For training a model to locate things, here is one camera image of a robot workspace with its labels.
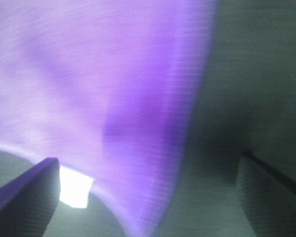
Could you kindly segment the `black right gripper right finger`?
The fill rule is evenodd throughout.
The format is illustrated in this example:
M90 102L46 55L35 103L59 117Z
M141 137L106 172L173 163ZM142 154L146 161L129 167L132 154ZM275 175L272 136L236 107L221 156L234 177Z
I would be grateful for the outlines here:
M244 153L236 188L241 206L258 237L296 237L296 181Z

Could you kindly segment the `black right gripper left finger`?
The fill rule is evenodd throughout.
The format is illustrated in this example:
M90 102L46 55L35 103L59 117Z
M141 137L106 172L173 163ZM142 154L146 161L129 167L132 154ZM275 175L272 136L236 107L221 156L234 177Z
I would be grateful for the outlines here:
M60 196L60 165L46 158L0 187L0 237L41 237Z

